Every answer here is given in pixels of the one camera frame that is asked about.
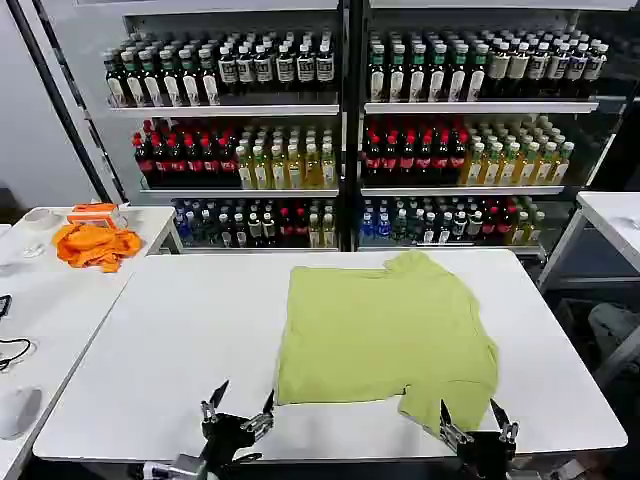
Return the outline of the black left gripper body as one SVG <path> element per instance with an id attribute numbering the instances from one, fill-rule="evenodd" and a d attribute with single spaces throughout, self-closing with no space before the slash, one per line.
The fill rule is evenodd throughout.
<path id="1" fill-rule="evenodd" d="M 252 418 L 226 413 L 207 413 L 201 423 L 206 440 L 201 452 L 207 473 L 223 473 L 230 466 L 248 463 L 262 458 L 261 453 L 250 453 L 234 459 L 238 450 L 252 447 L 258 438 L 256 428 L 263 420 L 259 413 Z"/>

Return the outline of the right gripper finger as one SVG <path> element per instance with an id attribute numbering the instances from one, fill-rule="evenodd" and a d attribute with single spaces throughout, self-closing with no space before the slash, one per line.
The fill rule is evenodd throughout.
<path id="1" fill-rule="evenodd" d="M 506 411 L 493 398 L 490 399 L 490 405 L 501 429 L 499 439 L 503 442 L 514 443 L 519 432 L 519 424 L 511 422 Z"/>
<path id="2" fill-rule="evenodd" d="M 440 437 L 448 446 L 460 446 L 474 442 L 474 439 L 456 426 L 443 400 L 440 401 Z"/>

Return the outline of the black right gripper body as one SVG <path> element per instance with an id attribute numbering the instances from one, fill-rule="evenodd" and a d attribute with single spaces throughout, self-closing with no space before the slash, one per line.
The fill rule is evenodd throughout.
<path id="1" fill-rule="evenodd" d="M 456 447 L 468 471 L 480 479 L 505 480 L 515 456 L 516 443 L 500 432 L 474 431 Z"/>

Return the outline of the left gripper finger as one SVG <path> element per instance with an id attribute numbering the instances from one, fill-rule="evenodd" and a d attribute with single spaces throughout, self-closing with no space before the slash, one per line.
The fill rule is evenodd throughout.
<path id="1" fill-rule="evenodd" d="M 251 436 L 254 441 L 259 441 L 263 438 L 274 425 L 274 395 L 275 391 L 272 390 L 264 403 L 262 411 L 241 425 L 241 430 Z"/>
<path id="2" fill-rule="evenodd" d="M 221 403 L 228 385 L 229 380 L 226 380 L 222 385 L 220 385 L 213 391 L 211 397 L 208 400 L 201 401 L 200 407 L 203 415 L 203 424 L 212 424 L 216 422 L 216 409 Z"/>

